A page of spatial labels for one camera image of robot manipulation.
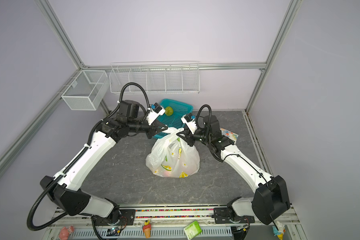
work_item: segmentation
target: pink toy figurine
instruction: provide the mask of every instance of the pink toy figurine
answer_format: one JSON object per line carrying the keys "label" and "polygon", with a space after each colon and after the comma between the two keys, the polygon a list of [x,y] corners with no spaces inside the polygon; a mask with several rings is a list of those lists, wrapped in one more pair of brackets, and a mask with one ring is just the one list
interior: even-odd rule
{"label": "pink toy figurine", "polygon": [[73,226],[69,226],[68,228],[63,227],[59,233],[60,240],[67,240],[69,235],[73,233],[75,228]]}

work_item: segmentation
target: wire rack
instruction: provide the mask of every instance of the wire rack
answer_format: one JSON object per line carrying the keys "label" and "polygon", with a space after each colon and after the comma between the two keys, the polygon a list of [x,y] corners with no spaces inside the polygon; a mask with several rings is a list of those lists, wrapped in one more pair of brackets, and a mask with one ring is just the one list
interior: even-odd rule
{"label": "wire rack", "polygon": [[[129,82],[140,84],[148,93],[199,93],[198,62],[111,63],[110,91],[120,93]],[[130,86],[125,93],[141,93]]]}
{"label": "wire rack", "polygon": [[105,71],[82,70],[61,97],[72,110],[96,110],[108,88]]}

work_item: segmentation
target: basket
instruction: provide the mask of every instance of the basket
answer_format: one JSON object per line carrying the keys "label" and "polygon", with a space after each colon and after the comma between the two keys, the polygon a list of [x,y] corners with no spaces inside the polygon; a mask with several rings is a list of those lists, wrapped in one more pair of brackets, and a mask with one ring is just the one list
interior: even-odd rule
{"label": "basket", "polygon": [[[184,127],[184,123],[181,121],[182,116],[184,116],[187,113],[191,113],[193,111],[193,107],[187,103],[182,103],[179,101],[171,100],[171,99],[163,99],[160,102],[160,105],[164,108],[171,107],[173,108],[173,114],[171,116],[167,116],[165,113],[162,116],[159,116],[157,120],[168,127],[176,127],[181,128]],[[162,138],[165,135],[168,135],[168,133],[161,132],[159,134],[156,134],[154,138]]]}
{"label": "basket", "polygon": [[[161,64],[147,65],[147,62],[111,63],[110,91],[120,93],[121,88],[126,83],[133,82],[140,84],[147,93],[200,92],[198,62],[174,65],[168,64],[168,62],[156,63]],[[125,93],[141,93],[141,91],[136,86],[130,86],[125,90]]]}
{"label": "basket", "polygon": [[96,110],[109,88],[103,70],[82,70],[61,97],[72,110]]}

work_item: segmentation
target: green and white packet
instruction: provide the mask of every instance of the green and white packet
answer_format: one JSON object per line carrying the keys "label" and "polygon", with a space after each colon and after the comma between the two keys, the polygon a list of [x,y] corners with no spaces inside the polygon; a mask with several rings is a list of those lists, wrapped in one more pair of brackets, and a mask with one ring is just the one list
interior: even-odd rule
{"label": "green and white packet", "polygon": [[199,223],[197,221],[194,221],[193,223],[184,228],[184,232],[188,240],[191,240],[192,238],[200,234],[202,232],[202,229],[200,228]]}

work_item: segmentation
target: lemon slice print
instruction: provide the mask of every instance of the lemon slice print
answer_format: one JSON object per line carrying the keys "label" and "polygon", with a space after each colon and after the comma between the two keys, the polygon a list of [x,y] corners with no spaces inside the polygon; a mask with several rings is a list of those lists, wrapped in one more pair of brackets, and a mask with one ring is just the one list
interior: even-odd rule
{"label": "lemon slice print", "polygon": [[187,177],[187,176],[188,176],[188,174],[186,174],[185,172],[181,172],[179,177]]}
{"label": "lemon slice print", "polygon": [[163,169],[167,170],[167,171],[172,171],[172,168],[167,165],[167,166],[164,166],[163,164],[161,165],[163,167]]}

